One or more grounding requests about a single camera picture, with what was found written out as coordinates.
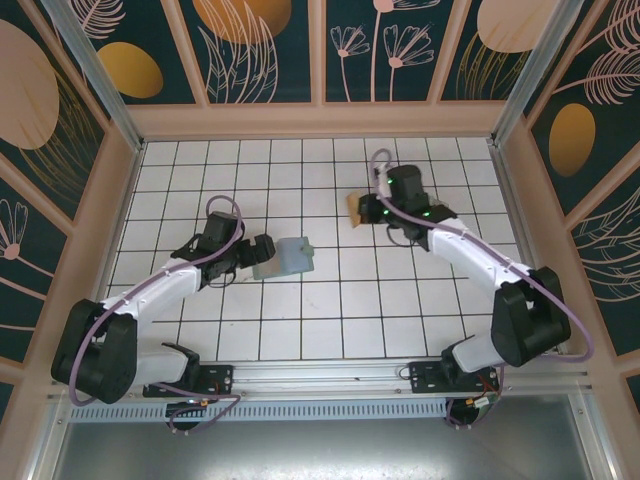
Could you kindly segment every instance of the decorative wallpaper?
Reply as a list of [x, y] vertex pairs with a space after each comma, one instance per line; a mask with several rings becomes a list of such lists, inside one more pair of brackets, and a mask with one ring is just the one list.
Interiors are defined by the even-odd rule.
[[640, 169], [572, 234], [616, 353], [640, 349]]
[[506, 100], [558, 0], [473, 0], [442, 100]]
[[180, 0], [211, 103], [311, 101], [307, 0]]
[[104, 131], [15, 1], [0, 6], [0, 154], [74, 218]]
[[595, 0], [584, 0], [584, 3], [580, 8], [580, 12], [578, 13], [578, 16], [571, 23], [571, 25], [567, 26], [568, 33], [564, 37], [562, 45], [560, 45], [560, 48], [556, 52], [556, 56], [554, 57], [553, 61], [549, 64], [549, 67], [547, 68], [547, 71], [545, 72], [544, 76], [540, 79], [540, 83], [538, 84], [538, 87], [535, 89], [535, 91], [533, 92], [533, 95], [531, 95], [531, 98], [529, 99], [529, 102], [524, 107], [525, 116], [527, 117], [529, 116], [531, 109], [535, 106], [536, 102], [538, 101], [538, 98], [540, 98], [540, 94], [542, 93], [542, 90], [544, 90], [544, 88], [547, 86], [547, 80], [549, 76], [551, 76], [551, 73], [556, 69], [556, 67], [558, 66], [558, 63], [560, 63], [560, 60], [564, 56], [564, 53], [567, 51], [569, 44], [573, 41], [573, 38], [576, 36], [578, 29], [582, 25], [584, 18], [587, 16], [587, 13], [589, 13], [589, 10], [593, 6], [594, 1]]
[[569, 213], [640, 140], [637, 0], [609, 2], [532, 128]]
[[159, 0], [68, 3], [126, 104], [195, 102]]
[[0, 179], [0, 357], [24, 360], [65, 242]]
[[4, 412], [7, 411], [7, 407], [9, 406], [9, 400], [11, 399], [12, 392], [13, 385], [0, 382], [0, 426], [2, 426], [2, 418], [4, 417]]
[[327, 0], [326, 101], [424, 101], [453, 3]]

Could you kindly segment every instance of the ventilation grille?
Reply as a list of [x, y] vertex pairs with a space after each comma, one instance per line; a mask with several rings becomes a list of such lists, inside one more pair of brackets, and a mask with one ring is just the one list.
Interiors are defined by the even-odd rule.
[[[210, 419], [227, 403], [210, 405], [206, 412], [187, 412], [176, 421]], [[74, 408], [71, 423], [165, 422], [167, 405], [89, 405]], [[444, 399], [354, 400], [314, 402], [241, 402], [221, 421], [367, 420], [381, 418], [444, 417]]]

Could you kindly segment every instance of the gray metal floor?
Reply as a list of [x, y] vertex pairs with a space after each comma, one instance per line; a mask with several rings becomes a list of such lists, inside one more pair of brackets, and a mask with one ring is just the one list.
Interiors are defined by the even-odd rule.
[[442, 419], [70, 425], [57, 480], [588, 479], [563, 397], [504, 398], [472, 431]]

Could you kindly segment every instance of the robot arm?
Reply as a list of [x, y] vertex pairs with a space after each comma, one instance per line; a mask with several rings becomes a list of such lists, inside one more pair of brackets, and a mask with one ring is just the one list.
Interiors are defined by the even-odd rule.
[[[386, 209], [375, 194], [358, 199], [355, 217], [362, 223], [387, 224], [388, 228], [402, 230], [407, 239], [448, 260], [493, 298], [491, 330], [451, 345], [442, 352], [441, 367], [449, 382], [455, 383], [459, 377], [488, 366], [506, 363], [519, 367], [569, 339], [571, 330], [567, 316], [480, 248], [477, 243], [487, 244], [469, 232], [453, 211], [434, 204], [422, 188], [417, 167], [402, 165], [377, 173], [384, 187], [382, 194], [396, 208], [412, 217], [423, 217], [465, 234], [456, 235], [400, 218]], [[469, 237], [478, 242], [469, 241]], [[551, 269], [535, 270], [501, 257], [562, 300], [560, 282]]]
[[255, 238], [255, 245], [241, 237], [215, 260], [197, 266], [189, 263], [220, 250], [233, 238], [236, 223], [235, 216], [211, 213], [203, 233], [193, 236], [171, 254], [172, 258], [160, 269], [165, 273], [162, 278], [131, 298], [123, 292], [101, 302], [81, 300], [75, 304], [51, 367], [52, 377], [69, 383], [73, 362], [87, 331], [97, 318], [126, 296], [126, 302], [96, 332], [82, 359], [77, 388], [105, 403], [118, 401], [132, 386], [157, 382], [191, 391], [199, 375], [198, 354], [176, 344], [138, 342], [138, 335], [168, 307], [202, 290], [214, 279], [233, 274], [236, 268], [266, 262], [275, 255], [273, 240], [263, 234]]

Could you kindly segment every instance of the white tiled floor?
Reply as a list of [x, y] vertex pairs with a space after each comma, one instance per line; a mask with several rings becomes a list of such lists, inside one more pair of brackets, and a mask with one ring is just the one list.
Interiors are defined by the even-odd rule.
[[[205, 361], [438, 356], [488, 328], [491, 301], [448, 262], [394, 246], [384, 226], [351, 227], [345, 197], [367, 191], [364, 159], [381, 147], [416, 164], [428, 192], [519, 260], [484, 139], [159, 142], [146, 149], [109, 294], [158, 269], [203, 228], [207, 200], [226, 194], [247, 236], [308, 236], [315, 271], [265, 282], [240, 272], [141, 336], [178, 341]], [[397, 232], [393, 239], [406, 244]]]

